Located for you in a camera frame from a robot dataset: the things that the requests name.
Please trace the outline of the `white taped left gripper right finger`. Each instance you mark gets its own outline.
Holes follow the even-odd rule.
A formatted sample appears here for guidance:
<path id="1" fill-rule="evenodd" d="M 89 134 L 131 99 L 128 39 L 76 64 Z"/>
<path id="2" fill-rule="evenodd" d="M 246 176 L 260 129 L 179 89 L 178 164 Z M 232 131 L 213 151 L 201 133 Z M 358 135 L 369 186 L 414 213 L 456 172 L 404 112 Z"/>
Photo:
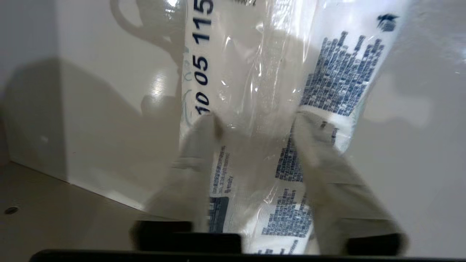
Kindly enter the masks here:
<path id="1" fill-rule="evenodd" d="M 321 255 L 400 255 L 406 234 L 331 141 L 335 127 L 309 111 L 293 121 Z"/>

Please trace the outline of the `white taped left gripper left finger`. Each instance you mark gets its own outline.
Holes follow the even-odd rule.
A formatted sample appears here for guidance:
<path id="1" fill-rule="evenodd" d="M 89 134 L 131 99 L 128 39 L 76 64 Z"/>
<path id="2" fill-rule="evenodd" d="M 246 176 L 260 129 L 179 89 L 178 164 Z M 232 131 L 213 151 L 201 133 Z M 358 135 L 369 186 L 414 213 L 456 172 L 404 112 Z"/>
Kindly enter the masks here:
<path id="1" fill-rule="evenodd" d="M 173 221 L 190 222 L 195 232 L 209 230 L 210 182 L 217 124 L 214 114 L 201 115 L 180 137 L 178 154 L 144 211 Z"/>

